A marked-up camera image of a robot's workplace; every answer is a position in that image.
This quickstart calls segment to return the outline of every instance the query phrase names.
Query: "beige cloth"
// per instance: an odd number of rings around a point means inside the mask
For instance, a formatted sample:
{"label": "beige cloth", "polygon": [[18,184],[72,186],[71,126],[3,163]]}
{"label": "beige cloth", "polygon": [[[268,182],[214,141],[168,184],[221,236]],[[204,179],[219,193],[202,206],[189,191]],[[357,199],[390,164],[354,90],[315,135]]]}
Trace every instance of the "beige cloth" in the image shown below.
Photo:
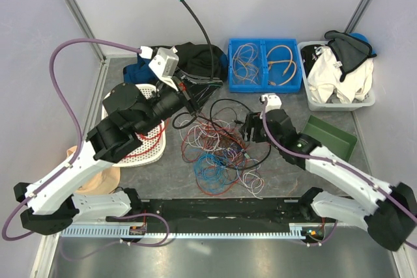
{"label": "beige cloth", "polygon": [[[77,146],[72,146],[66,151],[66,156],[69,157],[77,149]],[[83,186],[78,188],[76,193],[80,195],[105,195],[111,193],[117,188],[120,182],[120,169],[118,167],[110,167],[86,182]]]}

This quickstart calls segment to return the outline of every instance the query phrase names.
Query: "white plastic bin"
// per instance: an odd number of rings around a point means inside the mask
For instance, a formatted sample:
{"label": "white plastic bin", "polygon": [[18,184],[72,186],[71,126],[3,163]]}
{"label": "white plastic bin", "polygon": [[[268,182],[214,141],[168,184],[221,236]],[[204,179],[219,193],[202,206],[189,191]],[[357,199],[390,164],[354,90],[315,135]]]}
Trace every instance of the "white plastic bin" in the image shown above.
{"label": "white plastic bin", "polygon": [[311,95],[310,89],[308,88],[307,76],[306,71],[304,70],[304,65],[302,62],[301,57],[301,49],[308,45],[321,45],[327,44],[327,41],[324,42],[301,42],[297,45],[298,47],[298,54],[301,60],[301,69],[302,69],[302,80],[304,82],[304,88],[306,89],[307,94],[307,101],[308,107],[312,111],[354,111],[359,109],[360,107],[370,107],[375,103],[375,95],[371,90],[365,96],[365,100],[363,102],[358,102],[355,104],[320,104],[313,100],[313,96]]}

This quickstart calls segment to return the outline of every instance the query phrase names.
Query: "green tray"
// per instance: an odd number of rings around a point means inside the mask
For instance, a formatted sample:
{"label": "green tray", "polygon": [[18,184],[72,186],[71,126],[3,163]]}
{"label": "green tray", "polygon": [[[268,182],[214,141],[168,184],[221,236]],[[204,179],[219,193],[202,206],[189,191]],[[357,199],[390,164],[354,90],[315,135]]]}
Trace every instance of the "green tray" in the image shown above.
{"label": "green tray", "polygon": [[320,141],[330,151],[346,162],[352,156],[353,148],[358,139],[339,128],[324,122],[323,120],[310,116],[303,133],[312,136]]}

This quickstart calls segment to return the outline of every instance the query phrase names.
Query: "black metal base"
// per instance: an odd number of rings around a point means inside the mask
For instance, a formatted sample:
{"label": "black metal base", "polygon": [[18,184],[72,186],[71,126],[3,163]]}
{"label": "black metal base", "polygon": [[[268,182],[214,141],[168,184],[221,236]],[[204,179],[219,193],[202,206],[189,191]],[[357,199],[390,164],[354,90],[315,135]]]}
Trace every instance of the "black metal base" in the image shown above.
{"label": "black metal base", "polygon": [[[143,210],[162,216],[172,232],[245,233],[287,232],[289,223],[321,223],[305,216],[300,198],[142,200]],[[147,232],[165,232],[157,219],[147,219]]]}

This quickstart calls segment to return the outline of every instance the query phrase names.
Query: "red wire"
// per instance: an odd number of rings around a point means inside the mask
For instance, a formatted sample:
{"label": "red wire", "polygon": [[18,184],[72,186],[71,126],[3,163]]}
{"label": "red wire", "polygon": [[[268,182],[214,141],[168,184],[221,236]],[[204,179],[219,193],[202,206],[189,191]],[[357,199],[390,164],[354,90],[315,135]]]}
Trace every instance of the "red wire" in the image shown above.
{"label": "red wire", "polygon": [[140,153],[137,153],[137,154],[129,154],[129,155],[125,156],[124,158],[125,159],[134,158],[135,156],[141,156],[143,154],[146,154],[146,153],[152,151],[156,147],[156,145],[160,142],[160,140],[162,138],[162,134],[163,134],[164,130],[167,128],[167,125],[168,125],[168,120],[167,120],[167,122],[166,122],[166,124],[165,124],[165,126],[163,128],[161,127],[161,124],[158,125],[158,127],[160,129],[160,131],[156,135],[156,136],[158,136],[158,140],[153,144],[153,146],[151,146],[149,149],[147,149],[145,151],[142,151]]}

